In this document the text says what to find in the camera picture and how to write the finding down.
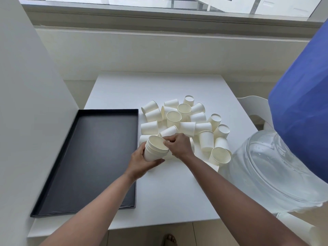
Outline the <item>person's right hand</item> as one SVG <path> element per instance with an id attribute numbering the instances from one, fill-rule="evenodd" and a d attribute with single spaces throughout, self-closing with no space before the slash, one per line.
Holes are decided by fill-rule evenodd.
<path id="1" fill-rule="evenodd" d="M 171 136 L 163 137 L 166 141 L 176 142 L 177 151 L 172 153 L 173 156 L 185 162 L 187 159 L 195 158 L 195 154 L 192 151 L 190 138 L 183 133 L 176 133 Z"/>

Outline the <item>person's left hand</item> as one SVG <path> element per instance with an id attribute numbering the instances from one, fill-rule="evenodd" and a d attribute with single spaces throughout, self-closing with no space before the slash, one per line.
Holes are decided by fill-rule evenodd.
<path id="1" fill-rule="evenodd" d="M 128 165 L 128 168 L 125 171 L 133 181 L 141 178 L 145 173 L 161 163 L 163 163 L 164 159 L 158 159 L 155 161 L 147 162 L 144 158 L 137 157 L 137 150 L 131 155 L 131 159 Z"/>

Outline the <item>nested white paper cup stack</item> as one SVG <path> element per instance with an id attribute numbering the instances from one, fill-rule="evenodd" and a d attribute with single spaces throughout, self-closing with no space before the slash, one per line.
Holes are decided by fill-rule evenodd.
<path id="1" fill-rule="evenodd" d="M 164 141 L 166 140 L 163 137 L 157 135 L 148 137 L 143 153 L 145 161 L 151 162 L 162 159 L 168 154 L 169 148 L 164 145 Z"/>

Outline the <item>person's left forearm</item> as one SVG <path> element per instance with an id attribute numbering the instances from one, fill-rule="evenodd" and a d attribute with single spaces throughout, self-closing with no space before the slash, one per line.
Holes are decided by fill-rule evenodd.
<path id="1" fill-rule="evenodd" d="M 99 246 L 136 176 L 125 172 L 40 246 Z"/>

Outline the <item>person's right forearm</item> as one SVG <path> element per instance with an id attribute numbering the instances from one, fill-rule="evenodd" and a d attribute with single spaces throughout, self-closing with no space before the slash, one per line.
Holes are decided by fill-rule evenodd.
<path id="1" fill-rule="evenodd" d="M 273 214 L 194 154 L 183 154 L 179 159 L 194 175 L 240 246 L 309 246 Z"/>

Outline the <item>pile of loose paper cups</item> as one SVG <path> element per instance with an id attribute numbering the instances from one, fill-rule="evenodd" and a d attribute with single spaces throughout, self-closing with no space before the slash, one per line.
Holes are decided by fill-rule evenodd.
<path id="1" fill-rule="evenodd" d="M 146 142 L 151 135 L 164 137 L 183 133 L 189 136 L 193 152 L 193 137 L 199 138 L 201 151 L 211 153 L 207 164 L 214 170 L 219 171 L 230 162 L 232 153 L 227 141 L 230 128 L 221 124 L 219 114 L 211 114 L 206 119 L 204 105 L 194 104 L 193 96 L 185 96 L 181 104 L 178 99 L 165 101 L 161 108 L 151 100 L 141 107 L 141 111 L 147 122 L 141 124 L 139 144 Z M 173 157 L 173 154 L 169 151 L 165 157 Z"/>

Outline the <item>black rectangular tray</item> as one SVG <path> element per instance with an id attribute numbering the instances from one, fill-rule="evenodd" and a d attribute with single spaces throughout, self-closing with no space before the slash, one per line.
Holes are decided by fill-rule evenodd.
<path id="1" fill-rule="evenodd" d="M 138 109 L 79 110 L 30 217 L 76 214 L 125 172 L 138 138 Z"/>

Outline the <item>person's foot in sandal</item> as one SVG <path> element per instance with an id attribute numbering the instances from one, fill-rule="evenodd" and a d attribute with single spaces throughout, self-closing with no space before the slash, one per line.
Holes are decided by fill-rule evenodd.
<path id="1" fill-rule="evenodd" d="M 178 246 L 176 238 L 172 234 L 163 237 L 161 246 Z"/>

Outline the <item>white chair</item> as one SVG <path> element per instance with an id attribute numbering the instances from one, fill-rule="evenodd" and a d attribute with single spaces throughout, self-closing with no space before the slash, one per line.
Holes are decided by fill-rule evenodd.
<path id="1" fill-rule="evenodd" d="M 268 100 L 259 96 L 237 98 L 247 115 L 256 115 L 264 120 L 264 130 L 274 131 Z"/>

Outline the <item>blue cloth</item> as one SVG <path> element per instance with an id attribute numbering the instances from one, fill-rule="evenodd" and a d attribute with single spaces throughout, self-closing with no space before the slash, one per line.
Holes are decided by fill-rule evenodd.
<path id="1" fill-rule="evenodd" d="M 328 19 L 278 80 L 268 103 L 284 143 L 328 184 Z"/>

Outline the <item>grey window frame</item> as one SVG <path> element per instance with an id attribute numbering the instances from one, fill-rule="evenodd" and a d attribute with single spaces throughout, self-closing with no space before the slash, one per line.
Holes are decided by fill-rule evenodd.
<path id="1" fill-rule="evenodd" d="M 316 18 L 227 14 L 109 4 L 19 0 L 34 26 L 201 35 L 311 39 L 325 23 Z"/>

